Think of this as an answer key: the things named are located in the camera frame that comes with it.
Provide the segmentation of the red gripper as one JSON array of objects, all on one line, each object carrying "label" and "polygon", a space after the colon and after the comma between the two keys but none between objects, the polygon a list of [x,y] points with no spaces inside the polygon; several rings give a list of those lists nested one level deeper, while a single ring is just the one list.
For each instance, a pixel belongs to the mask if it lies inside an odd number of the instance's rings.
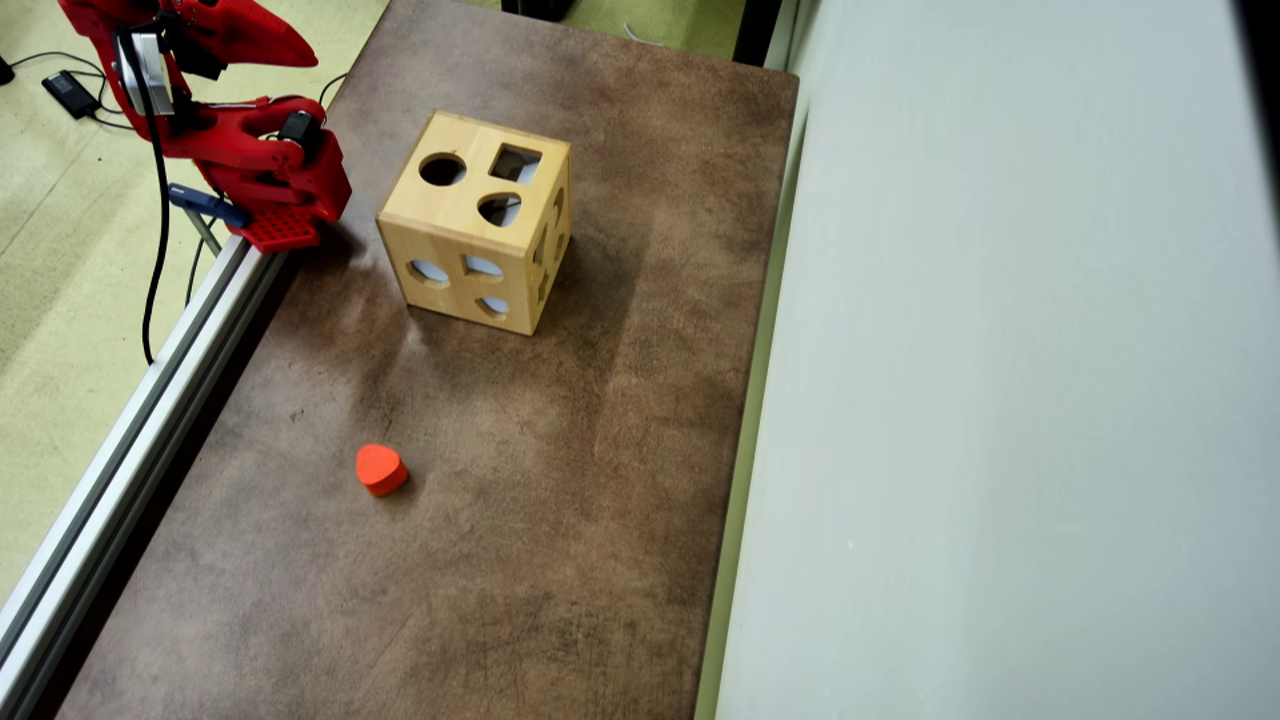
[{"label": "red gripper", "polygon": [[175,67],[216,81],[229,64],[310,68],[310,44],[257,1],[113,1],[111,50],[127,64],[124,42],[154,35]]}]

